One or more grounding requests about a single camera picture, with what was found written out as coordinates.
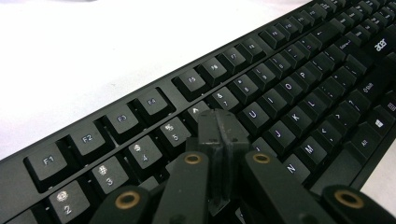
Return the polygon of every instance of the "white desk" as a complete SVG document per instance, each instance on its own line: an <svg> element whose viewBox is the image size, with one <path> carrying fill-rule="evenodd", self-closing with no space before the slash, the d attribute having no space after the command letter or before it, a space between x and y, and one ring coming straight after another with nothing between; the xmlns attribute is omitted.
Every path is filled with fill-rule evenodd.
<svg viewBox="0 0 396 224"><path fill-rule="evenodd" d="M0 0L0 160L306 2ZM388 154L363 191L395 215Z"/></svg>

